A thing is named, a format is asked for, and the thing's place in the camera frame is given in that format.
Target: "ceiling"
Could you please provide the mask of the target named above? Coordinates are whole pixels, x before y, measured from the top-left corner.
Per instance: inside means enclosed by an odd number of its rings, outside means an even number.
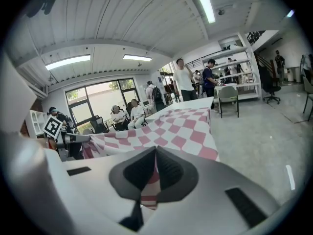
[[[6,51],[18,72],[38,88],[105,72],[149,73],[200,40],[252,28],[279,29],[288,13],[279,0],[211,0],[216,22],[208,24],[198,0],[56,0],[51,12],[21,16]],[[218,15],[224,9],[225,14]],[[91,60],[48,71],[64,58]],[[124,54],[152,57],[123,60]]]

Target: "window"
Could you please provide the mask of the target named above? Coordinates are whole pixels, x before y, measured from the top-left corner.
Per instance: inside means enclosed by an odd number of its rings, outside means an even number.
[[[122,79],[66,92],[67,102],[73,122],[80,133],[92,129],[91,119],[98,115],[110,127],[112,106],[118,105],[126,110],[132,99],[139,100],[134,80]]]

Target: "gray floor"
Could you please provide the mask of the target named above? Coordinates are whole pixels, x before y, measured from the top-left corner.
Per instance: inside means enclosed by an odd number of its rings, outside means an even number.
[[[312,167],[313,117],[307,122],[312,102],[302,114],[306,94],[278,94],[281,103],[259,100],[223,106],[223,118],[213,110],[212,135],[222,163],[266,188],[280,203],[289,200],[306,182]],[[286,165],[295,181],[291,190]]]

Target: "fluorescent light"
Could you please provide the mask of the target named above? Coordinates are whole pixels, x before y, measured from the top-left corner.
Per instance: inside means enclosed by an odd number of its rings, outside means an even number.
[[[54,62],[52,64],[46,65],[47,70],[51,70],[60,66],[69,65],[77,62],[88,61],[90,60],[90,55],[84,55],[79,57],[71,57],[67,59],[63,59],[61,61]]]
[[[214,23],[215,22],[215,17],[214,17],[214,12],[213,12],[213,8],[211,5],[211,1],[210,0],[200,0],[204,11],[206,13],[207,19],[209,21],[209,23]]]
[[[291,11],[287,14],[287,17],[288,17],[288,18],[291,18],[293,14],[294,14],[294,10],[291,10]]]
[[[124,55],[123,59],[129,59],[129,60],[140,60],[140,61],[147,61],[150,62],[152,60],[151,57],[142,57],[142,56],[135,56],[135,55]]]

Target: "red and white checkered cloth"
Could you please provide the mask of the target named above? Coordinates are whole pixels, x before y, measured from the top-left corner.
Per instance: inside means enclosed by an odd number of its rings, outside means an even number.
[[[219,161],[211,135],[211,109],[169,110],[147,126],[130,131],[93,134],[83,143],[85,159],[160,145],[206,159]],[[141,204],[156,208],[160,192],[157,169],[141,193]]]

